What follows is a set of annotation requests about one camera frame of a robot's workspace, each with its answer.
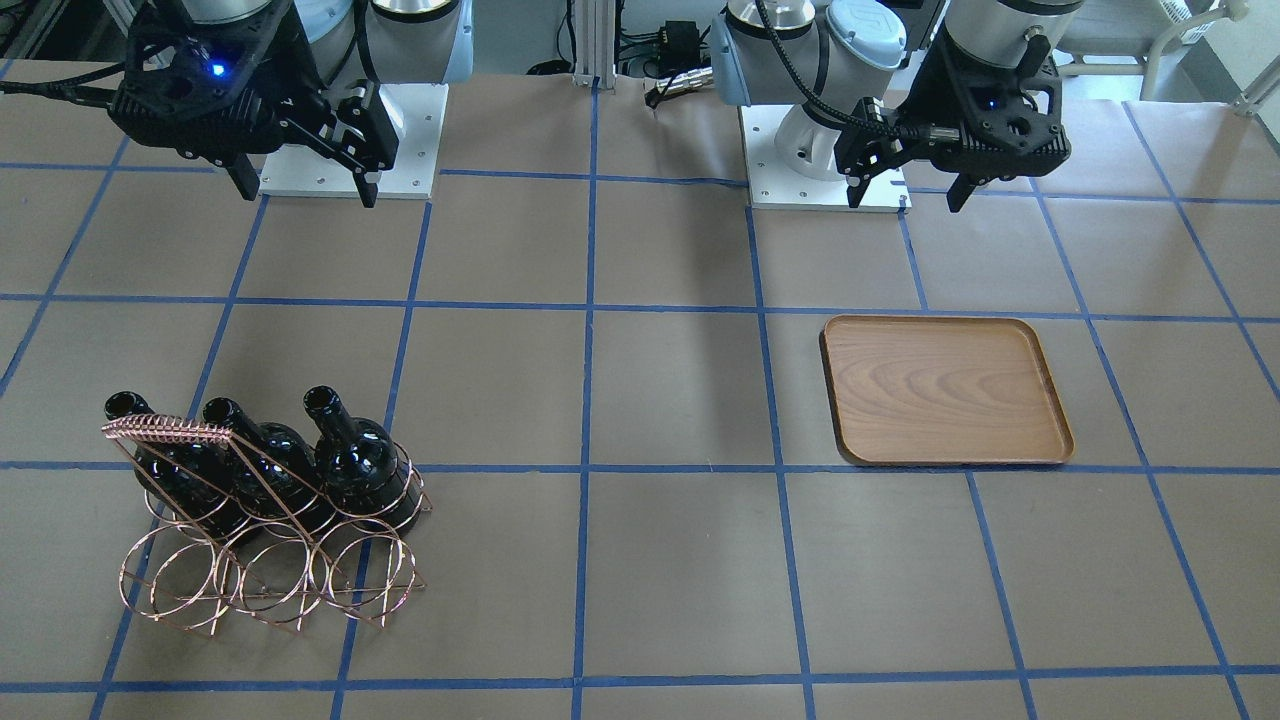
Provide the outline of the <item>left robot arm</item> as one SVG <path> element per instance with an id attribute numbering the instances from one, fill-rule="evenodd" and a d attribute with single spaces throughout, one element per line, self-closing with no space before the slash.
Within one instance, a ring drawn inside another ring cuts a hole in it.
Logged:
<path id="1" fill-rule="evenodd" d="M 1071 154 L 1052 51 L 1079 1 L 932 1 L 934 36 L 896 106 L 911 49 L 879 1 L 730 1 L 710 28 L 721 100 L 740 110 L 751 205 L 904 214 L 902 169 L 951 176 L 960 211 L 993 181 L 1043 177 Z"/>

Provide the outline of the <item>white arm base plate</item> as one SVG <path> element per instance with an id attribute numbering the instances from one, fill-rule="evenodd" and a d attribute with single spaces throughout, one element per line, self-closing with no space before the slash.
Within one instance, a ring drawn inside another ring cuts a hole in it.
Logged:
<path id="1" fill-rule="evenodd" d="M 260 179 L 264 196 L 356 199 L 356 167 L 379 167 L 378 200 L 429 201 L 434 195 L 442 141 L 447 85 L 381 85 L 374 104 L 355 91 L 347 114 L 356 127 L 339 119 L 320 136 L 335 146 L 325 158 L 307 145 L 285 143 L 266 156 Z"/>
<path id="2" fill-rule="evenodd" d="M 901 170 L 870 179 L 855 208 L 847 178 L 835 164 L 841 128 L 813 119 L 803 106 L 739 109 L 751 205 L 795 211 L 899 213 L 911 209 Z"/>

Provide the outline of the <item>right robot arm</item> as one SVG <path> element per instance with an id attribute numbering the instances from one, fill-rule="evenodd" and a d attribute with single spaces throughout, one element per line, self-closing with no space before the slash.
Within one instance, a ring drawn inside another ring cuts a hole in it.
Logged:
<path id="1" fill-rule="evenodd" d="M 146 1 L 108 114 L 262 195 L 429 200 L 468 1 Z"/>

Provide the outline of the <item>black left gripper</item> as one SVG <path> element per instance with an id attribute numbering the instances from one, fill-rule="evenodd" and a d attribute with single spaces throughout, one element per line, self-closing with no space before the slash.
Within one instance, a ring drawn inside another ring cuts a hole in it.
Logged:
<path id="1" fill-rule="evenodd" d="M 950 213 L 991 181 L 1047 176 L 1071 155 L 1060 94 L 1042 29 L 1014 44 L 1012 67 L 972 55 L 941 29 L 906 100 L 883 109 L 864 97 L 842 128 L 835 164 L 846 176 L 849 208 L 861 208 L 874 177 L 909 161 L 955 176 L 946 192 Z"/>

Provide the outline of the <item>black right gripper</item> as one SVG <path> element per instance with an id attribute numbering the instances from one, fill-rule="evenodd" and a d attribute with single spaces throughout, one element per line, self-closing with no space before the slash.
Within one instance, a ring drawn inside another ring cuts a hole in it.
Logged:
<path id="1" fill-rule="evenodd" d="M 228 163 L 241 197 L 255 201 L 260 174 L 248 158 L 285 143 L 325 158 L 335 146 L 320 136 L 347 114 L 355 91 L 376 102 L 375 85 L 360 81 L 330 96 L 303 19 L 293 1 L 221 3 L 205 20 L 186 1 L 148 1 L 127 37 L 125 69 L 108 114 L 133 141 L 186 156 Z M 356 167 L 360 202 L 378 201 L 381 169 Z"/>

